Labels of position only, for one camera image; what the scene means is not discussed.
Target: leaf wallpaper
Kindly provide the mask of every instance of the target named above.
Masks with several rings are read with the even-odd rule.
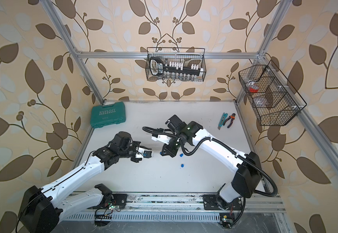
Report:
[[[234,100],[241,89],[238,72],[248,59],[206,60],[204,82],[148,81],[145,60],[88,59],[86,66],[106,100],[220,101]],[[87,86],[84,94],[89,94]]]
[[[53,0],[79,51],[256,52],[277,0]]]
[[[69,171],[95,102],[85,86],[38,1],[0,1],[0,232],[27,188]]]
[[[294,0],[267,58],[338,150],[338,0]],[[338,212],[338,177],[300,121],[262,127],[247,98],[240,106],[296,232],[338,232],[338,218],[328,212]]]

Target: wire basket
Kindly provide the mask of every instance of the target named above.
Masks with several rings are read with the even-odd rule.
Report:
[[[146,75],[148,81],[180,80],[203,82],[207,72],[205,49],[148,47]]]
[[[239,80],[261,126],[284,126],[307,104],[291,82],[282,84],[274,74],[271,61],[268,65],[254,65],[239,71]],[[289,94],[298,94],[298,103]]]

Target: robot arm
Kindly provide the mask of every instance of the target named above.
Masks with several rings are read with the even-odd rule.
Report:
[[[68,196],[120,158],[130,158],[138,163],[142,158],[151,158],[152,155],[151,149],[140,146],[138,141],[132,141],[126,132],[119,132],[108,145],[91,153],[85,162],[54,182],[40,189],[36,186],[29,188],[21,203],[18,222],[21,221],[31,233],[49,233],[59,222],[79,211],[94,206],[108,208],[113,195],[103,184],[85,193]],[[125,204],[120,203],[120,207],[123,208]]]
[[[164,129],[153,129],[143,127],[143,130],[152,133],[154,141],[164,143],[161,151],[162,156],[174,157],[178,149],[181,147],[182,152],[187,155],[193,155],[194,152],[201,148],[209,154],[216,157],[225,166],[231,170],[230,179],[232,182],[223,185],[218,191],[217,205],[221,209],[230,207],[231,202],[240,196],[250,198],[253,193],[259,193],[265,196],[275,196],[278,193],[274,181],[261,169],[260,159],[257,154],[250,152],[249,154],[238,151],[229,147],[217,138],[213,137],[206,129],[196,122],[186,124],[176,115],[173,115],[166,125],[171,133],[165,132]],[[192,152],[189,152],[184,144],[188,142],[195,146]],[[273,193],[262,192],[263,186],[261,177],[265,176],[274,188]]]

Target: toolbox lid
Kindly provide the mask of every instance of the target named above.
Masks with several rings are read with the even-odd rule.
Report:
[[[91,110],[90,124],[92,128],[100,128],[110,124],[119,124],[125,121],[125,105],[123,102],[95,106]]]

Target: wire cutters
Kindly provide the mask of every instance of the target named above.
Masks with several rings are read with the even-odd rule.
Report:
[[[233,113],[232,115],[230,115],[230,116],[223,122],[223,125],[225,125],[226,122],[227,122],[228,120],[230,120],[230,119],[231,119],[231,122],[230,122],[230,124],[227,126],[227,128],[230,128],[230,127],[231,127],[231,125],[232,125],[232,123],[233,123],[233,121],[234,121],[234,119],[235,119],[235,113]]]

